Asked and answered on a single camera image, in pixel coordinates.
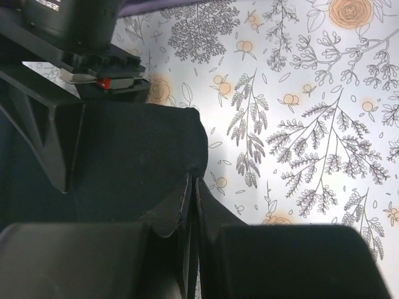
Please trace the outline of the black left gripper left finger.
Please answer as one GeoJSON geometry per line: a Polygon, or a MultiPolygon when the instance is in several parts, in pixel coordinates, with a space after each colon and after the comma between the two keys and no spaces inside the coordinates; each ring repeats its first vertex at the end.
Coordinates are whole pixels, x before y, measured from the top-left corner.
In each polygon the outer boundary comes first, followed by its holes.
{"type": "Polygon", "coordinates": [[[8,226],[1,297],[189,298],[190,177],[135,222],[8,226]]]}

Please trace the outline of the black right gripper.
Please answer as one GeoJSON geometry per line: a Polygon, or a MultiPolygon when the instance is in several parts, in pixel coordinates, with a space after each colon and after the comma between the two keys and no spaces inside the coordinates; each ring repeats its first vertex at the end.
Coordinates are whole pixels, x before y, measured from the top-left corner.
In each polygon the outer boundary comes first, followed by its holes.
{"type": "Polygon", "coordinates": [[[81,97],[145,102],[141,59],[112,44],[123,1],[1,1],[1,57],[44,61],[81,97]]]}

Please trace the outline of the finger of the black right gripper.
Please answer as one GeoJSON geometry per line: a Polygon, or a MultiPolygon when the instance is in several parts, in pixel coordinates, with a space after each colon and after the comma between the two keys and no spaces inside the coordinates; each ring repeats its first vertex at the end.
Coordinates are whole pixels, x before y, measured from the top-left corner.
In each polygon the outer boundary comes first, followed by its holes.
{"type": "Polygon", "coordinates": [[[84,103],[59,88],[7,87],[1,110],[27,141],[52,185],[69,190],[84,103]]]}

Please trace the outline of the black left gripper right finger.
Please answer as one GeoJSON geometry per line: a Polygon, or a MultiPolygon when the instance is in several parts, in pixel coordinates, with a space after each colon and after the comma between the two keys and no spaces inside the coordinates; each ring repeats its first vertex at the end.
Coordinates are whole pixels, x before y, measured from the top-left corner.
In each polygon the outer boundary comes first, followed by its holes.
{"type": "Polygon", "coordinates": [[[388,298],[372,255],[344,225],[248,225],[195,184],[203,298],[388,298]]]}

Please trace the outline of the black t shirt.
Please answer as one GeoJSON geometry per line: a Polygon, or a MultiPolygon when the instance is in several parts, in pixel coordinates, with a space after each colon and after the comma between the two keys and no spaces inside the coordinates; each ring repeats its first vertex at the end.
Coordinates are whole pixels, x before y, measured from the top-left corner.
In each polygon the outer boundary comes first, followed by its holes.
{"type": "Polygon", "coordinates": [[[2,116],[1,224],[134,221],[207,164],[198,110],[96,104],[85,111],[70,190],[61,193],[2,116]]]}

